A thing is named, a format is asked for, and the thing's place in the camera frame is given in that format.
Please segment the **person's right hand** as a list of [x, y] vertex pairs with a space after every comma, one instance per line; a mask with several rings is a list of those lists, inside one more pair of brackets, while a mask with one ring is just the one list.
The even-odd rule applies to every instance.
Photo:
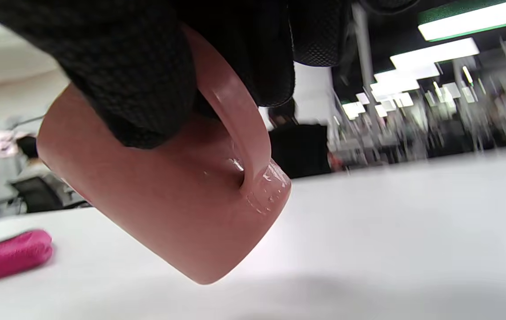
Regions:
[[259, 107], [292, 99], [294, 62], [332, 67], [348, 0], [0, 0], [0, 24], [52, 56], [122, 144], [153, 148], [192, 111], [188, 25], [231, 65]]

